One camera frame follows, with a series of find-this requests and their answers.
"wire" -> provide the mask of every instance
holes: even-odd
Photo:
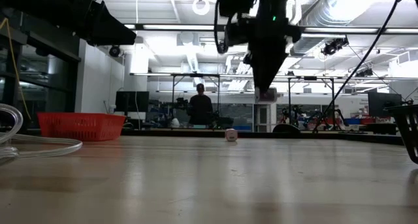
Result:
[[[361,57],[354,51],[354,49],[350,46],[350,45],[348,45],[349,47],[350,47],[350,49],[351,49],[351,51],[353,51],[353,53],[361,60]],[[391,89],[392,91],[394,91],[396,94],[398,94],[398,95],[400,95],[401,97],[402,97],[402,95],[401,94],[399,94],[395,89],[393,89],[388,83],[386,83],[386,81],[384,81],[383,79],[381,79],[380,78],[380,76],[378,76],[378,74],[376,74],[376,72],[374,72],[373,70],[372,70],[372,72],[373,72],[373,74],[374,75],[376,75],[384,84],[386,84],[387,85],[387,87],[389,88],[389,89]]]
[[[364,57],[361,59],[361,61],[359,62],[359,64],[356,66],[356,68],[353,70],[353,72],[350,74],[350,76],[347,78],[347,80],[345,80],[345,82],[342,84],[341,88],[338,90],[337,94],[334,96],[334,98],[332,99],[332,101],[329,103],[327,109],[325,109],[325,111],[322,113],[319,121],[316,123],[315,128],[313,129],[313,133],[317,132],[317,128],[319,126],[319,124],[321,123],[322,119],[324,118],[324,116],[327,114],[327,111],[329,110],[329,108],[332,106],[333,103],[335,103],[335,99],[339,96],[339,94],[341,93],[341,91],[344,89],[344,87],[347,85],[347,83],[350,81],[350,79],[354,76],[354,74],[357,72],[357,70],[361,67],[361,65],[364,63],[364,61],[367,59],[367,57],[369,56],[370,52],[373,50],[373,47],[376,45],[376,43],[378,42],[380,36],[383,34],[383,32],[386,29],[386,25],[389,23],[389,20],[392,18],[393,12],[396,9],[396,6],[398,5],[398,3],[400,2],[400,0],[394,0],[393,6],[391,11],[389,12],[389,14],[387,15],[387,18],[385,20],[385,22],[383,23],[383,25],[381,26],[381,28],[379,29],[378,35],[376,36],[376,38],[374,39],[372,45],[370,46],[370,48],[367,50],[366,55],[364,55]]]
[[[27,109],[24,92],[23,92],[22,87],[20,85],[20,77],[19,77],[18,67],[17,67],[17,64],[16,64],[16,59],[14,58],[14,52],[13,52],[12,35],[10,34],[10,25],[8,23],[8,19],[7,18],[3,19],[3,21],[1,22],[0,29],[3,28],[3,26],[5,24],[6,24],[6,28],[7,28],[8,44],[10,45],[10,52],[12,53],[13,67],[14,67],[14,72],[16,74],[18,88],[20,90],[20,95],[22,96],[22,101],[24,103],[24,108],[25,108],[27,117],[29,118],[29,120],[32,120],[31,114],[29,113],[29,111]]]
[[[404,100],[407,101],[406,99],[408,99],[408,97],[410,97],[417,89],[418,87],[416,87]]]

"black device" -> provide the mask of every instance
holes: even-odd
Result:
[[[296,42],[301,37],[297,26],[289,25],[286,18],[287,0],[259,0],[255,18],[247,14],[256,0],[217,0],[215,6],[214,36],[217,51],[224,54],[228,47],[248,43],[243,62],[253,68],[254,86],[260,94],[267,92],[279,68],[287,58],[286,37]],[[217,12],[228,18],[225,39],[217,38]],[[232,22],[236,15],[237,22]]]
[[[331,42],[327,42],[325,47],[321,50],[321,53],[325,56],[331,56],[342,49],[342,47],[349,44],[347,37],[342,39],[334,39]]]
[[[0,0],[0,12],[16,9],[74,31],[90,45],[134,44],[137,35],[96,0]]]
[[[116,111],[124,112],[148,112],[148,91],[118,91],[116,92]]]
[[[400,94],[368,92],[367,96],[370,116],[389,117],[391,115],[385,110],[386,107],[402,105]]]

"fluorescent light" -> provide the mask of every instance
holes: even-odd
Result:
[[[251,74],[220,74],[219,77],[253,78]]]
[[[260,0],[257,0],[255,4],[253,5],[253,7],[249,10],[248,15],[251,17],[256,17],[257,12],[259,10],[259,5],[260,5]]]
[[[125,24],[125,27],[128,29],[135,29],[135,25],[133,24]]]
[[[385,30],[385,34],[418,34],[418,29],[416,28],[388,28]]]
[[[213,37],[199,37],[199,42],[215,42]]]
[[[303,33],[376,33],[378,28],[356,28],[356,27],[306,27]]]
[[[213,31],[212,25],[144,25],[145,30]]]
[[[156,93],[173,93],[171,90],[156,90]],[[174,91],[174,93],[195,93],[195,90],[191,91]],[[205,94],[218,94],[216,91],[207,91]],[[254,92],[248,92],[248,91],[220,91],[220,94],[254,94]]]
[[[169,73],[132,73],[135,76],[171,76]]]
[[[309,34],[309,33],[303,33],[302,37],[304,38],[345,38],[345,35],[333,35],[333,34]]]

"wooden table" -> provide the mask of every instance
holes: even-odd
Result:
[[[0,222],[417,223],[402,146],[124,136],[0,167]]]

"red plastic basket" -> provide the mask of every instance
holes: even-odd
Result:
[[[119,138],[125,116],[88,113],[38,113],[42,136],[104,141]]]

